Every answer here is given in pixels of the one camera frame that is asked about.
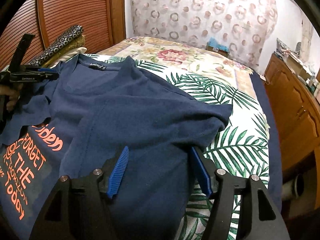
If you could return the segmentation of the person's left hand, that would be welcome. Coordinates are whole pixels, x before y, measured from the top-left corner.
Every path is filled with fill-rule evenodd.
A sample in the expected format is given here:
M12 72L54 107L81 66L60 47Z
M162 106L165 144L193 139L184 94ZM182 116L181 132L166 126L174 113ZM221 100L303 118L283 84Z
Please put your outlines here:
M1 95L8 96L9 101L7 103L7 111L11 111L13 107L16 105L19 97L20 97L20 90L22 89L22 83L14 84L13 88L8 86L0 85Z

